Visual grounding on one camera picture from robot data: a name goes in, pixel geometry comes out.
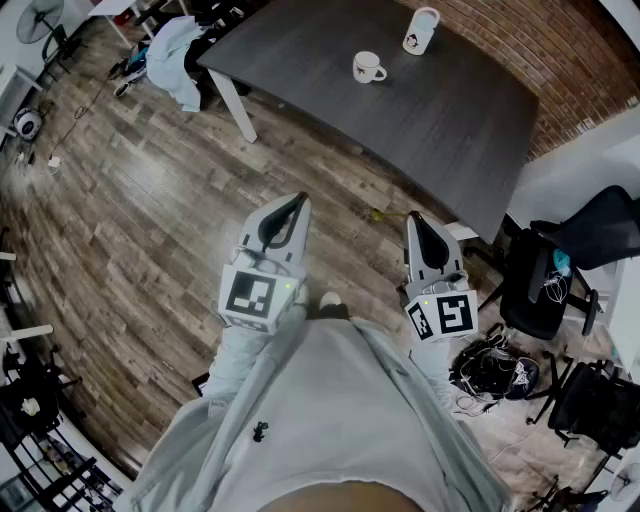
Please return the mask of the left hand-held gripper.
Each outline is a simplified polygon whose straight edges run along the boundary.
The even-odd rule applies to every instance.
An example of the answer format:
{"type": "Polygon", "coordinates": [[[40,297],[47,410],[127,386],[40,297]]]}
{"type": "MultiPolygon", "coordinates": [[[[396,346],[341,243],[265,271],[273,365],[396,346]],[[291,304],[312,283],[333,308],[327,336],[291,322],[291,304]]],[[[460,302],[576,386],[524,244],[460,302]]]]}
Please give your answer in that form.
{"type": "Polygon", "coordinates": [[[302,259],[312,203],[306,192],[252,212],[223,269],[218,314],[229,326],[276,333],[289,311],[309,304],[302,259]]]}

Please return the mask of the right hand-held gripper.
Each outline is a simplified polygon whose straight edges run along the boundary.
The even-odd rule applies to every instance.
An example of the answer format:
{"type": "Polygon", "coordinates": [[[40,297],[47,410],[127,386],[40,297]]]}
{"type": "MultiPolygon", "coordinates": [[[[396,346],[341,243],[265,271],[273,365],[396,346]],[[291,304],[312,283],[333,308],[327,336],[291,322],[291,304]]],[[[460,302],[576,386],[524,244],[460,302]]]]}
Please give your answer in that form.
{"type": "Polygon", "coordinates": [[[426,344],[477,332],[477,293],[461,270],[458,241],[439,222],[410,212],[404,229],[408,277],[398,287],[411,339],[426,344]]]}

